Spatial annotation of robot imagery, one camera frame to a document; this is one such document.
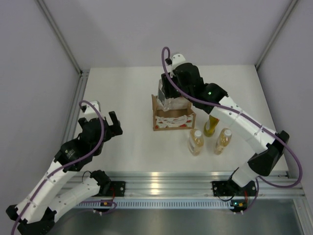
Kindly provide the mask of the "right aluminium frame post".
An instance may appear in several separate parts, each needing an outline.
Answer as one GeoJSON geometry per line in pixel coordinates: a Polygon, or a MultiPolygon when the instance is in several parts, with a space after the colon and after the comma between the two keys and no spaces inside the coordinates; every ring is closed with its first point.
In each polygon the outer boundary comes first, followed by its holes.
{"type": "Polygon", "coordinates": [[[284,27],[287,25],[289,19],[291,18],[293,12],[297,8],[298,4],[300,3],[300,0],[290,0],[288,1],[288,5],[286,9],[284,10],[282,16],[280,17],[278,23],[274,27],[273,32],[271,33],[268,41],[266,42],[260,56],[258,57],[258,60],[255,63],[255,69],[256,71],[259,70],[263,62],[265,61],[267,55],[271,51],[272,47],[274,46],[275,42],[279,38],[281,32],[283,31],[284,27]]]}

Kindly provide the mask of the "burlap watermelon canvas bag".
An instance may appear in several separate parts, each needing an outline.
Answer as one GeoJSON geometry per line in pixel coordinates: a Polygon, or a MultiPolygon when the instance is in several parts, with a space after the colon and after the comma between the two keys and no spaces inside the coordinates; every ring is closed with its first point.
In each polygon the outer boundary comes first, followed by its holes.
{"type": "Polygon", "coordinates": [[[188,130],[195,127],[196,113],[189,101],[182,109],[165,112],[158,104],[157,96],[152,95],[152,110],[154,131],[188,130]]]}

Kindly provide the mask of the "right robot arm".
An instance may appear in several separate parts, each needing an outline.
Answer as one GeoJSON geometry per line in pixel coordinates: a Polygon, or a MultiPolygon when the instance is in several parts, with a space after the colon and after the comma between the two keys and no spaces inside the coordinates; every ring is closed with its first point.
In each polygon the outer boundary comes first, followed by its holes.
{"type": "Polygon", "coordinates": [[[192,104],[219,119],[242,137],[254,151],[254,155],[237,170],[227,182],[232,194],[240,194],[246,185],[257,177],[269,176],[284,150],[289,134],[268,129],[258,123],[238,106],[222,87],[205,83],[197,66],[192,63],[171,63],[171,71],[163,64],[163,90],[173,98],[181,94],[192,104]]]}

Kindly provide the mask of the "aluminium mounting rail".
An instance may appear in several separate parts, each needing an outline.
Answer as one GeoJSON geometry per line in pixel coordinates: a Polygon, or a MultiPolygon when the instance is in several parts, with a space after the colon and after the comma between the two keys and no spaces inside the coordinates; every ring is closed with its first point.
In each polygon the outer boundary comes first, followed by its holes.
{"type": "MultiPolygon", "coordinates": [[[[213,199],[213,181],[227,180],[230,172],[109,172],[112,181],[125,181],[125,199],[213,199]]],[[[58,194],[62,194],[82,181],[82,173],[71,178],[58,194]]],[[[295,182],[283,172],[267,177],[273,184],[287,186],[295,182]]],[[[301,184],[293,188],[272,187],[259,182],[260,199],[302,199],[305,193],[301,184]]]]}

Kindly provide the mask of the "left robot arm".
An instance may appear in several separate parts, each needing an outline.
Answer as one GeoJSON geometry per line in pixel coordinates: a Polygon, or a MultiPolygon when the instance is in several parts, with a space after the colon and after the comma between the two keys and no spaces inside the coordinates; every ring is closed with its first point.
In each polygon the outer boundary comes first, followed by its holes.
{"type": "Polygon", "coordinates": [[[91,172],[79,185],[63,194],[59,193],[94,156],[100,155],[105,142],[122,135],[115,112],[109,112],[109,116],[111,125],[106,118],[83,117],[78,120],[81,133],[60,147],[49,169],[32,192],[22,202],[6,209],[8,217],[15,221],[14,229],[22,235],[45,235],[77,204],[92,196],[110,194],[111,180],[102,170],[91,172]]]}

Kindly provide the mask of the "amber bottle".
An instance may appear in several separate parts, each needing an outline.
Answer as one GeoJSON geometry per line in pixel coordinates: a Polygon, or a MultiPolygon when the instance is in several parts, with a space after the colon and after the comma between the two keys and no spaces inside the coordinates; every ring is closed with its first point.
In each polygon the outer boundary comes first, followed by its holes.
{"type": "Polygon", "coordinates": [[[197,156],[200,154],[204,145],[203,134],[198,129],[192,129],[189,133],[188,149],[192,155],[197,156]]]}
{"type": "Polygon", "coordinates": [[[216,144],[214,146],[214,153],[216,155],[220,155],[223,150],[229,145],[232,138],[232,131],[228,128],[224,128],[216,141],[216,144]]]}

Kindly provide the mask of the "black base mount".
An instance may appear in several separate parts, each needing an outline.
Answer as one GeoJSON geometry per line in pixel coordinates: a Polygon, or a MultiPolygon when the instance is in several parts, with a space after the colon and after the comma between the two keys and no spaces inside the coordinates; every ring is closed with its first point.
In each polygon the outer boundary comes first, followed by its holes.
{"type": "Polygon", "coordinates": [[[250,181],[246,186],[240,187],[232,180],[212,181],[213,195],[215,197],[231,197],[231,196],[248,196],[256,195],[256,185],[254,181],[250,181]]]}
{"type": "Polygon", "coordinates": [[[103,189],[100,189],[99,193],[96,196],[105,196],[105,197],[124,197],[126,189],[125,181],[111,181],[108,186],[105,186],[103,189]]]}

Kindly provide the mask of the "yellow bottle with red cap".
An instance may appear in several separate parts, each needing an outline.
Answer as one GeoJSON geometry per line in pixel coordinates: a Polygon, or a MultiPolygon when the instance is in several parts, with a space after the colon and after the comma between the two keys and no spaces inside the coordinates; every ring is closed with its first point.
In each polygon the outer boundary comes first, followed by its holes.
{"type": "Polygon", "coordinates": [[[219,119],[210,115],[208,121],[204,125],[204,130],[203,130],[204,135],[207,137],[213,136],[215,133],[215,128],[218,123],[219,123],[219,119]]]}

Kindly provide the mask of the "clear bottle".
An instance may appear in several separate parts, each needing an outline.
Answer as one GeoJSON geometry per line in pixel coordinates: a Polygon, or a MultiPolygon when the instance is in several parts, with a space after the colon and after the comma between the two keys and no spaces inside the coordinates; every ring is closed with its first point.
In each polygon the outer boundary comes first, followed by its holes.
{"type": "Polygon", "coordinates": [[[170,111],[174,109],[174,99],[166,98],[165,93],[162,91],[163,83],[160,79],[158,82],[158,90],[157,90],[157,102],[158,105],[164,112],[170,111]]]}

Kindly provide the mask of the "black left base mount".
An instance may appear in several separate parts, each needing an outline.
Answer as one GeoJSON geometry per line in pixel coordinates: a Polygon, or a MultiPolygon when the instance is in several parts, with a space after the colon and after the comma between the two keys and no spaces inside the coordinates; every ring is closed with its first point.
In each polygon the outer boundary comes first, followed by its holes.
{"type": "Polygon", "coordinates": [[[105,197],[124,197],[126,189],[125,181],[111,181],[108,186],[105,186],[103,189],[100,189],[99,193],[96,196],[105,196],[105,197]]]}

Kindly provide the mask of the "aluminium frame post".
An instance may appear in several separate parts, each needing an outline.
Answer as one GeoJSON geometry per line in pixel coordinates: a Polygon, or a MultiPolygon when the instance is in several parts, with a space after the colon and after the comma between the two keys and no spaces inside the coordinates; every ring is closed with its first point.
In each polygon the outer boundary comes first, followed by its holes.
{"type": "Polygon", "coordinates": [[[63,36],[63,33],[61,32],[60,28],[58,27],[58,25],[57,25],[54,17],[52,16],[47,4],[45,3],[45,1],[44,0],[35,0],[35,3],[37,4],[39,10],[43,14],[43,17],[45,18],[45,20],[49,24],[53,34],[55,35],[57,41],[59,42],[61,48],[63,49],[67,58],[71,62],[72,66],[74,67],[75,71],[78,73],[79,77],[82,79],[88,79],[90,70],[84,70],[79,66],[72,50],[70,49],[70,46],[68,45],[65,37],[63,36]]]}
{"type": "Polygon", "coordinates": [[[281,32],[283,31],[284,27],[287,25],[289,19],[291,18],[293,12],[297,8],[298,4],[300,3],[300,0],[290,0],[288,1],[288,5],[286,9],[284,10],[282,16],[280,17],[278,23],[274,27],[273,32],[271,33],[268,41],[266,42],[260,56],[258,57],[258,60],[255,63],[255,69],[256,71],[259,70],[263,62],[265,61],[267,55],[271,51],[272,47],[274,46],[275,42],[279,38],[281,32]]]}

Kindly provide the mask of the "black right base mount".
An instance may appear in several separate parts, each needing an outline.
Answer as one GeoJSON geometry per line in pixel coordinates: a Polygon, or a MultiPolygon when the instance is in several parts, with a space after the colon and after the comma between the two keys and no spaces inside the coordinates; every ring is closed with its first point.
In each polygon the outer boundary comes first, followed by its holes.
{"type": "Polygon", "coordinates": [[[240,187],[232,180],[212,181],[213,195],[215,197],[231,197],[231,196],[248,196],[256,195],[256,185],[254,181],[250,181],[246,186],[240,187]]]}

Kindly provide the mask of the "left aluminium frame post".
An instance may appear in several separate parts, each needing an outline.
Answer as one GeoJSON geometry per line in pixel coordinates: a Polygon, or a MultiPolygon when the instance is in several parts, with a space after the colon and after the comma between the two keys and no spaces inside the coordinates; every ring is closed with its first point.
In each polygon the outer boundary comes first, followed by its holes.
{"type": "Polygon", "coordinates": [[[70,49],[70,46],[68,45],[65,37],[63,36],[63,33],[61,32],[60,28],[58,27],[58,25],[57,25],[54,17],[52,16],[47,4],[45,3],[45,1],[44,0],[35,0],[35,3],[37,4],[39,10],[43,14],[43,17],[45,18],[45,20],[49,24],[53,34],[55,35],[57,41],[59,42],[61,48],[63,49],[67,58],[71,62],[72,66],[74,67],[75,71],[78,73],[79,77],[82,79],[88,79],[90,70],[84,70],[79,66],[72,50],[70,49]]]}

